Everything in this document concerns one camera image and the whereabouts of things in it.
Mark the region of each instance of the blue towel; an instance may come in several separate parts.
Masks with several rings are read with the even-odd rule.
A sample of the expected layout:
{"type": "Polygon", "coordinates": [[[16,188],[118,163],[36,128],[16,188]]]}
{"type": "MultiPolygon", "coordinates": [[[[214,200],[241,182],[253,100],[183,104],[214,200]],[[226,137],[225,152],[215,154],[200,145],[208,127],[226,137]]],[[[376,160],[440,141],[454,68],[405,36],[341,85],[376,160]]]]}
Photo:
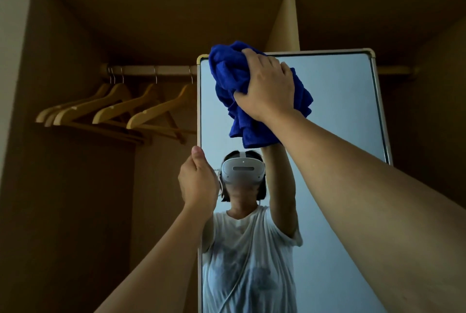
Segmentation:
{"type": "MultiPolygon", "coordinates": [[[[241,52],[245,48],[251,48],[256,53],[265,55],[246,43],[236,41],[232,45],[213,46],[209,54],[209,64],[217,82],[215,92],[218,99],[228,108],[228,115],[234,119],[230,138],[242,137],[244,148],[261,148],[280,141],[264,123],[248,116],[234,100],[235,91],[248,93],[250,79],[248,61],[241,52]]],[[[309,105],[313,99],[296,76],[294,68],[291,68],[291,71],[294,81],[294,109],[307,117],[311,113],[309,105]]]]}

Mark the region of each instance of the mirror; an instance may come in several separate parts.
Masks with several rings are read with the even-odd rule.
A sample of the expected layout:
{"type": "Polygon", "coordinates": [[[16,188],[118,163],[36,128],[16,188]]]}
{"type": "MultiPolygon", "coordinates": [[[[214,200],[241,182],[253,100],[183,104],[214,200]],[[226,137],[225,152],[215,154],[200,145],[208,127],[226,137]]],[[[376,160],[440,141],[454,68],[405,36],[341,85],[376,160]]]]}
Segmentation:
{"type": "MultiPolygon", "coordinates": [[[[389,163],[370,53],[300,52],[275,57],[294,67],[311,92],[309,120],[389,163]]],[[[201,312],[385,312],[283,146],[245,150],[241,138],[228,136],[233,119],[215,94],[206,58],[200,60],[198,79],[200,145],[207,161],[217,173],[228,173],[232,165],[222,168],[225,159],[233,160],[232,167],[241,167],[241,158],[252,158],[253,172],[261,160],[265,164],[265,177],[259,183],[246,176],[228,181],[222,175],[223,195],[206,225],[199,255],[201,312]],[[285,185],[277,187],[279,181],[285,185]],[[283,210],[283,204],[293,203],[289,197],[295,198],[296,212],[294,206],[283,210]]]]}

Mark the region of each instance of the sleeve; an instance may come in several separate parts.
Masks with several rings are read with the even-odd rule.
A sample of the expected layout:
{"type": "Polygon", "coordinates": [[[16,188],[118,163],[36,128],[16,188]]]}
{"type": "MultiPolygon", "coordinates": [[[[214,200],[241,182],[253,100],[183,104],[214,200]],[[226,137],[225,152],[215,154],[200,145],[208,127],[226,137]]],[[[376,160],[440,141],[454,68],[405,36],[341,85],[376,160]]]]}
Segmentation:
{"type": "Polygon", "coordinates": [[[280,229],[277,227],[275,222],[272,219],[272,214],[270,213],[270,208],[267,206],[265,210],[265,222],[269,228],[269,231],[272,233],[273,236],[280,238],[284,245],[289,247],[300,247],[302,246],[302,237],[299,231],[299,222],[296,225],[296,231],[294,231],[293,237],[290,238],[286,234],[284,234],[280,229]]]}

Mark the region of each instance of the closet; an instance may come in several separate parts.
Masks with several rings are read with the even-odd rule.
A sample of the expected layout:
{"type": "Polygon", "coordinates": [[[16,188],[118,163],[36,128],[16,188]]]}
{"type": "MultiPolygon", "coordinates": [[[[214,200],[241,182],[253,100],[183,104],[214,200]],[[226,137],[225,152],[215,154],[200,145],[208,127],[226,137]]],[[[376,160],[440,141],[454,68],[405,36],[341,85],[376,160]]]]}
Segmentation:
{"type": "MultiPolygon", "coordinates": [[[[123,79],[133,98],[156,82],[166,100],[175,99],[190,75],[155,80],[147,69],[195,66],[218,43],[242,40],[263,51],[370,47],[379,65],[402,66],[379,70],[391,71],[380,80],[394,164],[465,204],[465,4],[0,0],[0,311],[93,311],[178,215],[179,166],[197,142],[192,133],[181,143],[148,130],[150,142],[137,145],[44,127],[38,114],[123,79]],[[120,66],[130,70],[120,74],[120,66]],[[146,72],[128,72],[137,66],[146,72]]],[[[190,131],[196,115],[195,105],[171,111],[190,131]]],[[[173,128],[164,118],[157,125],[173,128]]],[[[186,312],[198,309],[197,280],[194,266],[186,312]]]]}

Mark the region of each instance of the white vr headset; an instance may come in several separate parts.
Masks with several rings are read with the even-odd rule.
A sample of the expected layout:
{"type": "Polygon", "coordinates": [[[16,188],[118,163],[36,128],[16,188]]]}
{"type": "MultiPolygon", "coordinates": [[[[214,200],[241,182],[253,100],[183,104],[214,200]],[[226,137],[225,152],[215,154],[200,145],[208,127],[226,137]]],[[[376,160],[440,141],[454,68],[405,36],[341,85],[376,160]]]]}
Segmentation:
{"type": "Polygon", "coordinates": [[[221,178],[226,184],[239,182],[260,184],[264,176],[264,162],[252,157],[247,157],[244,151],[240,151],[239,157],[230,158],[222,163],[221,178]]]}

